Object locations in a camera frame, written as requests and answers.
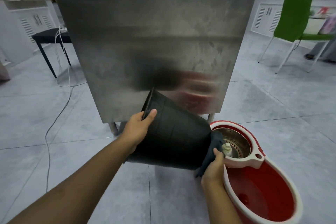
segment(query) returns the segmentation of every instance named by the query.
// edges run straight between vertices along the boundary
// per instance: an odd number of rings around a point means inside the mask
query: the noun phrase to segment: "green chair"
[[[269,44],[267,45],[264,53],[260,56],[258,63],[263,58],[266,50],[268,49],[272,40],[275,37],[278,37],[278,38],[281,38],[281,39],[284,39],[284,40],[287,40],[293,43],[290,50],[287,52],[285,59],[279,66],[279,69],[277,70],[276,74],[279,73],[283,64],[287,62],[294,47],[296,46],[296,44],[299,44],[301,40],[319,41],[319,42],[326,41],[326,43],[324,44],[319,54],[316,55],[315,60],[311,68],[307,71],[307,73],[309,73],[312,70],[313,66],[315,65],[319,57],[321,56],[329,40],[333,38],[333,35],[332,34],[314,35],[314,34],[304,34],[303,33],[308,23],[311,4],[312,4],[312,0],[284,0],[281,17],[274,31],[274,36],[272,37]]]

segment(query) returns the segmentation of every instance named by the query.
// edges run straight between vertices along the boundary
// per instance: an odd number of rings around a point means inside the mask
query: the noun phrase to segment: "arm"
[[[211,224],[242,224],[223,184],[223,153],[213,149],[216,159],[202,177],[202,187],[208,204]]]
[[[141,120],[143,112],[133,115],[120,137],[8,223],[87,223],[121,164],[144,139],[156,113],[153,109],[145,120]]]

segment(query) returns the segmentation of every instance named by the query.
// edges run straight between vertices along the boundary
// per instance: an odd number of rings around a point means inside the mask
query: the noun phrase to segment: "hand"
[[[132,152],[135,151],[137,145],[145,138],[149,125],[153,122],[157,110],[152,109],[146,119],[141,120],[144,112],[139,112],[131,116],[125,125],[123,133],[119,139],[130,143]]]
[[[207,170],[205,170],[202,176],[202,187],[205,188],[208,185],[220,185],[223,186],[223,175],[224,175],[224,155],[216,148],[213,149],[213,153],[216,158],[210,163]]]

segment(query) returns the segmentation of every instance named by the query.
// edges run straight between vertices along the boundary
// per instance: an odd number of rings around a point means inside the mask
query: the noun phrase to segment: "cabinet vent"
[[[264,13],[265,13],[265,7],[262,7],[261,9],[260,9],[260,11],[259,11],[259,14],[258,14],[258,17],[257,17],[257,19],[256,19],[256,21],[255,21],[255,24],[254,24],[254,27],[255,28],[259,28],[259,26],[260,26],[260,23],[261,23],[261,20],[262,20],[262,18],[263,18],[263,15],[264,15]]]
[[[28,20],[26,18],[21,18],[20,23],[23,26],[23,29],[25,30],[26,34],[28,35],[30,41],[32,43],[35,43],[35,40],[32,39],[32,35],[34,35],[35,32],[33,31],[33,29],[31,27],[31,25],[29,24]]]
[[[43,19],[43,21],[44,21],[44,23],[45,23],[45,25],[47,26],[48,29],[53,28],[53,25],[51,24],[48,15],[42,15],[42,19]]]
[[[277,10],[277,11],[275,12],[274,17],[273,17],[271,26],[269,27],[269,31],[270,31],[270,32],[274,32],[275,29],[277,28],[277,25],[278,25],[279,20],[280,20],[280,16],[281,16],[281,10]]]

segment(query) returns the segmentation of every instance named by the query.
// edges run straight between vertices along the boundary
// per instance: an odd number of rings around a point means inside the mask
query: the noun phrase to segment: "cabinet handle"
[[[38,14],[36,14],[36,16],[37,16],[37,18],[39,19],[39,22],[40,22],[40,24],[42,25],[42,22],[41,22],[41,20],[40,20],[40,17],[39,17],[39,15],[38,15]]]
[[[36,24],[36,25],[39,25],[39,22],[37,21],[37,19],[36,19],[36,17],[35,17],[35,14],[33,15],[33,18],[34,18],[34,20],[35,20],[35,24]]]

